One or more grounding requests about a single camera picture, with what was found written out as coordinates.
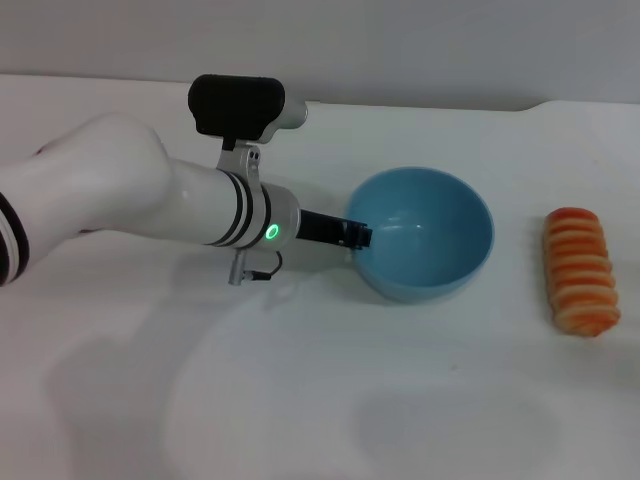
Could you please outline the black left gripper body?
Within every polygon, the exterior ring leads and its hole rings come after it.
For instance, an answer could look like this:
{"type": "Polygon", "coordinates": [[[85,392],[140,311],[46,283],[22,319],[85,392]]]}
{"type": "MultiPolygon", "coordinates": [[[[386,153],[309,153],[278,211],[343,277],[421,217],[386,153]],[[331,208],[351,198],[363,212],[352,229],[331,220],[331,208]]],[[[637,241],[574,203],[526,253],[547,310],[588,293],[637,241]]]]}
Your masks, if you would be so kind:
{"type": "Polygon", "coordinates": [[[301,210],[298,238],[329,245],[343,245],[345,241],[344,220],[309,210],[301,210]]]}

